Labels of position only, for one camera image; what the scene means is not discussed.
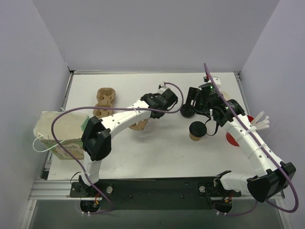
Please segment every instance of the screw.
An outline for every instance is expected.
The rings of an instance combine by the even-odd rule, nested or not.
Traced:
[[[108,186],[108,187],[106,188],[106,192],[107,192],[108,194],[112,193],[112,191],[113,191],[113,188],[112,188],[111,186]]]
[[[200,186],[200,187],[199,187],[199,191],[202,192],[202,193],[204,193],[204,192],[205,192],[205,186]]]

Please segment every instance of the black strap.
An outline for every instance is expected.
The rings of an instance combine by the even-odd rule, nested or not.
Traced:
[[[206,125],[208,122],[210,122],[210,120],[211,120],[211,118],[209,118],[208,120],[206,120],[205,125]],[[219,127],[219,124],[218,124],[218,122],[216,122],[216,128],[215,128],[214,134],[212,134],[212,135],[210,135],[210,134],[208,134],[208,133],[206,133],[206,134],[209,135],[209,136],[214,136],[214,135],[217,133],[217,131],[218,131],[218,127]]]

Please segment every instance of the red bowl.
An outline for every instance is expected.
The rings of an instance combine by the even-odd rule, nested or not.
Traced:
[[[249,115],[247,115],[247,116],[248,116],[249,121],[252,122],[254,118]],[[225,138],[231,145],[239,146],[238,143],[235,141],[235,139],[232,137],[232,135],[230,135],[228,132],[225,134]]]

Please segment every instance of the gray wall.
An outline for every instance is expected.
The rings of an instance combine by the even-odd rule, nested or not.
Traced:
[[[33,0],[72,70],[241,70],[279,0]]]
[[[16,229],[45,158],[32,130],[60,108],[69,71],[31,0],[2,0],[0,31],[0,227]]]
[[[241,71],[253,115],[270,116],[265,141],[285,161],[293,162],[300,208],[290,214],[293,227],[305,225],[305,1],[281,0]],[[286,203],[294,205],[290,190]]]

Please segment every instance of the purple cable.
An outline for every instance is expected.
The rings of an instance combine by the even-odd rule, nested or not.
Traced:
[[[232,109],[232,107],[229,105],[229,103],[225,100],[225,98],[223,97],[223,95],[221,94],[221,92],[219,91],[218,87],[216,86],[207,66],[206,66],[206,63],[204,63],[204,69],[205,69],[205,73],[206,75],[209,77],[209,79],[211,80],[212,82],[212,85],[214,86],[214,88],[216,89],[218,95],[221,97],[221,99],[223,100],[223,102],[226,104],[226,106],[230,109],[230,111],[232,112],[232,114],[234,115],[234,117],[237,119],[237,121],[242,125],[242,127],[245,129],[245,130],[248,130],[248,128],[245,126],[245,124],[243,124],[243,122],[240,120],[240,118],[237,116],[237,114],[234,112],[234,110]],[[262,144],[258,141],[258,139],[255,137],[255,135],[250,132],[249,133],[250,136],[254,139],[254,141],[258,144],[258,146],[261,146]],[[268,204],[270,204],[271,206],[281,210],[281,211],[284,211],[284,212],[287,212],[287,213],[293,213],[295,212],[298,207],[299,207],[299,197],[297,196],[297,193],[296,193],[296,190],[295,190],[295,187],[294,185],[292,184],[291,182],[291,179],[289,178],[289,176],[284,172],[284,170],[277,164],[277,162],[273,159],[273,157],[271,157],[271,155],[267,152],[267,150],[262,147],[261,148],[262,151],[267,155],[267,157],[275,164],[275,166],[280,170],[280,172],[283,174],[283,176],[285,177],[285,179],[287,180],[293,194],[294,194],[294,197],[295,197],[295,206],[293,209],[291,210],[287,210],[287,209],[284,209],[284,208],[281,208],[273,203],[271,203],[270,201],[266,201]]]
[[[235,213],[235,214],[228,213],[228,214],[224,214],[223,212],[220,212],[220,211],[218,211],[216,209],[215,210],[218,211],[221,215],[235,217],[235,216],[243,216],[243,215],[246,215],[248,213],[251,213],[251,212],[253,212],[256,209],[256,207],[257,207],[257,200],[255,201],[254,206],[250,210],[244,211],[244,212],[241,212],[241,213]]]
[[[111,203],[111,201],[106,197],[106,195],[100,191],[92,182],[91,180],[89,179],[88,175],[86,174],[86,169],[85,167],[82,165],[82,163],[72,154],[70,153],[69,150],[67,150],[61,143],[60,141],[57,139],[57,137],[55,136],[55,132],[54,132],[54,125],[56,123],[56,121],[61,118],[62,116],[64,116],[65,114],[67,113],[70,113],[70,112],[73,112],[73,111],[78,111],[78,110],[84,110],[84,109],[103,109],[103,110],[115,110],[115,111],[134,111],[134,110],[144,110],[144,111],[156,111],[156,112],[160,112],[160,113],[166,113],[166,114],[174,114],[174,113],[177,113],[180,111],[180,109],[182,108],[183,106],[183,103],[184,103],[184,97],[183,97],[183,93],[181,91],[181,89],[173,84],[173,83],[169,83],[169,82],[164,82],[164,84],[168,84],[168,85],[172,85],[174,86],[175,88],[178,89],[178,91],[180,92],[181,94],[181,106],[179,107],[178,110],[175,110],[175,111],[162,111],[162,110],[157,110],[157,109],[151,109],[151,108],[111,108],[111,107],[99,107],[99,106],[83,106],[83,107],[77,107],[77,108],[73,108],[71,110],[68,110],[68,111],[65,111],[63,113],[61,113],[59,116],[57,116],[52,124],[51,124],[51,132],[52,132],[52,136],[54,138],[54,141],[67,153],[69,154],[79,165],[80,167],[82,168],[83,172],[84,172],[84,175],[86,177],[86,179],[88,180],[88,182],[91,184],[91,186],[93,188],[95,188],[103,198],[105,198],[107,200],[107,202],[110,204],[111,206],[111,209],[110,210],[100,210],[100,211],[96,211],[96,212],[93,212],[91,214],[99,214],[99,213],[105,213],[105,212],[110,212],[113,210],[113,204]]]

